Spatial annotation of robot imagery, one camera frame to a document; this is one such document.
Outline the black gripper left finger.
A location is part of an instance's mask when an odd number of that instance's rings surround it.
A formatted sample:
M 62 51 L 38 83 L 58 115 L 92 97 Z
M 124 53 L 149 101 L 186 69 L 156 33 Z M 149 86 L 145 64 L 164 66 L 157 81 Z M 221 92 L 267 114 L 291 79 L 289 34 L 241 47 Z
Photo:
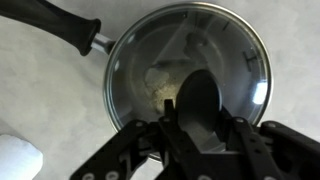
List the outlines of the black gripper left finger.
M 125 125 L 70 180 L 130 180 L 153 153 L 164 166 L 156 180 L 197 180 L 199 170 L 192 161 L 199 152 L 179 128 L 173 101 L 165 100 L 164 107 L 164 116 L 156 122 L 133 120 Z

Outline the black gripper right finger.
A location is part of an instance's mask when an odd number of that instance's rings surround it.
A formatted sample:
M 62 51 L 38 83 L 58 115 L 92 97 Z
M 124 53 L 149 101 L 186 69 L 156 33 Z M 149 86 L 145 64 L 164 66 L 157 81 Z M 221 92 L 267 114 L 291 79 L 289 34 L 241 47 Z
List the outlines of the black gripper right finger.
M 253 180 L 320 180 L 320 144 L 286 125 L 257 127 L 222 108 L 216 133 L 227 152 L 244 158 Z

